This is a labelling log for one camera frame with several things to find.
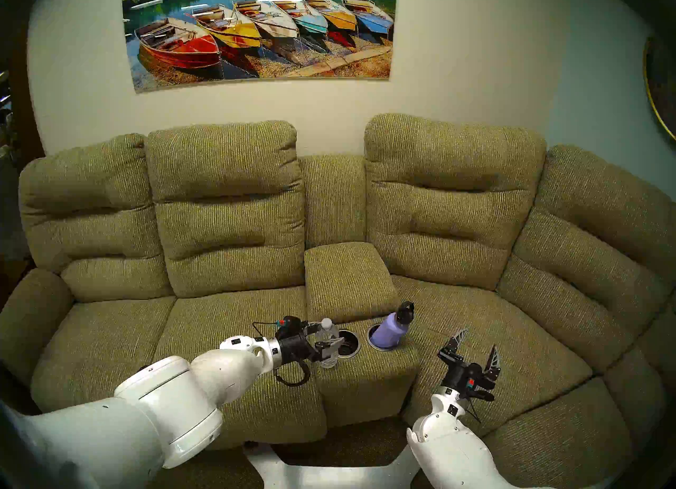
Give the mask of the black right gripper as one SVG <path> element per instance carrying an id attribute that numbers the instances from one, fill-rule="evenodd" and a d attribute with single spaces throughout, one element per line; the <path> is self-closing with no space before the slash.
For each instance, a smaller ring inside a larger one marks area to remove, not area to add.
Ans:
<path id="1" fill-rule="evenodd" d="M 439 387 L 442 394 L 451 394 L 452 391 L 457 394 L 478 394 L 479 389 L 490 392 L 500 376 L 502 368 L 496 344 L 491 347 L 485 368 L 464 361 L 459 348 L 466 335 L 466 328 L 458 330 L 437 353 L 437 357 L 448 367 Z"/>

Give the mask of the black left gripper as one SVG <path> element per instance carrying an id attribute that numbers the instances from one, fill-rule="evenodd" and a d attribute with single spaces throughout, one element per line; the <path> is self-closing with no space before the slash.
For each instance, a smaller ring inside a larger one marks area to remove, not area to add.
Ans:
<path id="1" fill-rule="evenodd" d="M 307 323 L 300 329 L 279 328 L 274 336 L 274 369 L 294 361 L 336 363 L 345 339 L 329 338 L 311 345 L 308 336 L 322 330 L 322 323 Z"/>

